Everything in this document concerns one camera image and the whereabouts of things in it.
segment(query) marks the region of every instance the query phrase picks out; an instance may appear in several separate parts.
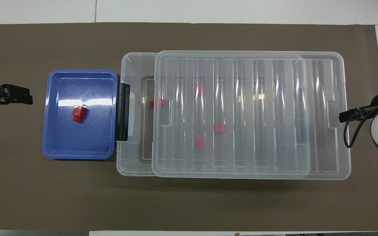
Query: black clip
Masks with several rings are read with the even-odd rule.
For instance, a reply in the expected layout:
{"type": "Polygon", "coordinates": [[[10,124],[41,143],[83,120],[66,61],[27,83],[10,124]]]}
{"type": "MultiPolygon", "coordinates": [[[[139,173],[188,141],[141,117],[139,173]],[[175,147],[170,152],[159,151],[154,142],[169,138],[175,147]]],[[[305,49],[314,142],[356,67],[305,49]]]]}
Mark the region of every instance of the black clip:
{"type": "Polygon", "coordinates": [[[131,87],[128,84],[119,83],[116,97],[116,141],[128,140],[129,119],[129,93],[131,87]]]}
{"type": "Polygon", "coordinates": [[[9,103],[33,104],[33,97],[30,90],[15,85],[4,84],[0,86],[0,105],[9,103]]]}
{"type": "MultiPolygon", "coordinates": [[[[341,112],[339,114],[339,122],[344,123],[346,121],[362,121],[364,117],[366,117],[370,112],[374,111],[375,109],[378,108],[378,95],[375,96],[372,100],[370,105],[360,107],[360,108],[354,108],[354,109],[349,109],[347,111],[341,112]]],[[[367,117],[367,119],[372,119],[374,118],[375,114],[370,115],[367,117]]]]}

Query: blue tray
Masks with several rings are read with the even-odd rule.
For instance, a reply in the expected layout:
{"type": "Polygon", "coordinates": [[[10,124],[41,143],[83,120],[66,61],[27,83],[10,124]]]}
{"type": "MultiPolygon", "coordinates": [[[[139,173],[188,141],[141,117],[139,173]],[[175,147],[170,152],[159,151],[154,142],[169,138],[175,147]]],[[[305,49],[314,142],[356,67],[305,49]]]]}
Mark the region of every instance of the blue tray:
{"type": "Polygon", "coordinates": [[[117,75],[111,70],[54,70],[48,76],[42,153],[56,159],[102,160],[114,151],[117,75]],[[72,120],[74,106],[87,112],[72,120]]]}

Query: red block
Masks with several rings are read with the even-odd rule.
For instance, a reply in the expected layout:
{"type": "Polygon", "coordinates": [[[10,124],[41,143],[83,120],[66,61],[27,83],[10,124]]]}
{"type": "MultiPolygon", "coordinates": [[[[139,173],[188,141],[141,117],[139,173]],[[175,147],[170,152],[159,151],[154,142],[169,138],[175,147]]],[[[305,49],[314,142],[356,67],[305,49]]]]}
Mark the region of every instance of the red block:
{"type": "Polygon", "coordinates": [[[196,94],[201,94],[201,95],[204,95],[205,94],[205,86],[204,85],[194,85],[193,86],[193,92],[196,94]]]}
{"type": "Polygon", "coordinates": [[[216,123],[213,126],[214,132],[218,133],[225,133],[225,124],[224,123],[216,123]]]}
{"type": "MultiPolygon", "coordinates": [[[[166,99],[160,99],[160,106],[163,106],[166,103],[167,103],[166,99]]],[[[150,101],[150,105],[154,108],[154,100],[150,101]]]]}
{"type": "Polygon", "coordinates": [[[72,120],[76,122],[80,122],[81,119],[85,116],[86,108],[80,106],[74,106],[72,109],[72,120]]]}
{"type": "Polygon", "coordinates": [[[195,144],[199,150],[201,150],[202,148],[205,148],[204,138],[202,138],[202,136],[199,133],[195,134],[194,138],[195,138],[195,144]]]}

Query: brown mat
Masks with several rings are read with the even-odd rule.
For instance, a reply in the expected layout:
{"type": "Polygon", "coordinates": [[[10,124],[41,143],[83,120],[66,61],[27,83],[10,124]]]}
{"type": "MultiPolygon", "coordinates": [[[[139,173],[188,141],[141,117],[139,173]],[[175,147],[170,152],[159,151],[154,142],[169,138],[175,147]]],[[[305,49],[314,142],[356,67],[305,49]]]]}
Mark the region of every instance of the brown mat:
{"type": "Polygon", "coordinates": [[[378,151],[369,122],[344,181],[124,177],[115,154],[106,161],[43,157],[49,72],[119,73],[125,53],[164,49],[336,51],[345,60],[348,107],[378,94],[374,26],[0,25],[0,85],[30,88],[34,99],[31,106],[0,106],[0,229],[378,230],[378,151]]]}

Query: clear plastic box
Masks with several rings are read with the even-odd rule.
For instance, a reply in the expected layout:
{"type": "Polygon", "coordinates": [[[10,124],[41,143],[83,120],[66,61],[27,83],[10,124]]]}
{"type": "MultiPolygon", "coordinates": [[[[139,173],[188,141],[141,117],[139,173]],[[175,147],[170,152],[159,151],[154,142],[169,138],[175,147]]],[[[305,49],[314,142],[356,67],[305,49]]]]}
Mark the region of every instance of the clear plastic box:
{"type": "Polygon", "coordinates": [[[351,172],[336,52],[132,52],[120,81],[131,85],[129,137],[117,142],[122,175],[341,180],[351,172]]]}
{"type": "Polygon", "coordinates": [[[154,62],[157,53],[130,52],[122,58],[120,82],[129,93],[128,140],[117,141],[116,168],[124,176],[155,176],[151,167],[153,144],[154,62]]]}

